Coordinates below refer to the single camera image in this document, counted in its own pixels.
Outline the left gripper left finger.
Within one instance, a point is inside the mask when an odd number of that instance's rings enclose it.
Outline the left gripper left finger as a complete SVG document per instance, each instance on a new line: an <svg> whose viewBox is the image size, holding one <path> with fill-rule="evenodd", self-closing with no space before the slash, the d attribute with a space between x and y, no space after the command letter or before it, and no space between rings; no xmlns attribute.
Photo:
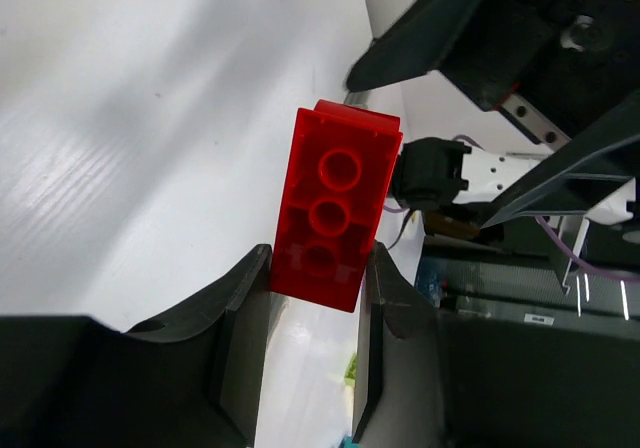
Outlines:
<svg viewBox="0 0 640 448"><path fill-rule="evenodd" d="M272 250L126 332L88 316L1 320L5 447L250 447Z"/></svg>

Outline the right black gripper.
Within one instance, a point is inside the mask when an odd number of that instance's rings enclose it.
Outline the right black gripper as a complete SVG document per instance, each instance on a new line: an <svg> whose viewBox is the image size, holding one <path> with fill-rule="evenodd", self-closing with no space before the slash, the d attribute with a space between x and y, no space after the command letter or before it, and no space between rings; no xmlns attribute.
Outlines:
<svg viewBox="0 0 640 448"><path fill-rule="evenodd" d="M484 228L639 216L639 0L415 0L345 86L365 92L437 68L483 111L519 123L538 110L576 135L491 202Z"/></svg>

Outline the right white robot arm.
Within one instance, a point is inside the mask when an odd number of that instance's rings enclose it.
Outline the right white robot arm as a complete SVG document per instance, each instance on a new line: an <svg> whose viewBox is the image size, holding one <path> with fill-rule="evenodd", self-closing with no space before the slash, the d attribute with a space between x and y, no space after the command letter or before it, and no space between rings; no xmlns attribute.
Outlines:
<svg viewBox="0 0 640 448"><path fill-rule="evenodd" d="M391 182L402 207L460 205L482 228L522 216L638 218L639 0L415 0L346 86L366 92L434 71L549 154L410 142Z"/></svg>

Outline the red curved lego half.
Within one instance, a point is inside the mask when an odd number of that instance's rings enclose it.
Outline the red curved lego half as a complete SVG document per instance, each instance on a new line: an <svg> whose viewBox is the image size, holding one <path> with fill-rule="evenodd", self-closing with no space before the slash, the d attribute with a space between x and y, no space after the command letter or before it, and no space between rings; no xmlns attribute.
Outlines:
<svg viewBox="0 0 640 448"><path fill-rule="evenodd" d="M272 291L354 310L402 138L396 116L327 100L298 110Z"/></svg>

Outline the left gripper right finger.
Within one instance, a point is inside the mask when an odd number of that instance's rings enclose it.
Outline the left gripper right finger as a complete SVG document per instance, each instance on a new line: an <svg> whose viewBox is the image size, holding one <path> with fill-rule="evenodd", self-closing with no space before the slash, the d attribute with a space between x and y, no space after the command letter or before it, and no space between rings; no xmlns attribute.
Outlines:
<svg viewBox="0 0 640 448"><path fill-rule="evenodd" d="M635 447L639 343L448 314L369 257L353 439L362 447Z"/></svg>

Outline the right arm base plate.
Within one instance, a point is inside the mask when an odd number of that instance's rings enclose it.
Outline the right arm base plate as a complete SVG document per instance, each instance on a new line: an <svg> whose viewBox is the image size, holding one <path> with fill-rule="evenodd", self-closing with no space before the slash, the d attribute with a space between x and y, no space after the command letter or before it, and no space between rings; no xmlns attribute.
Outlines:
<svg viewBox="0 0 640 448"><path fill-rule="evenodd" d="M540 308L573 309L600 316L639 319L639 285L586 274L578 269L561 282L539 256L481 249L428 237L415 286L436 299L446 294Z"/></svg>

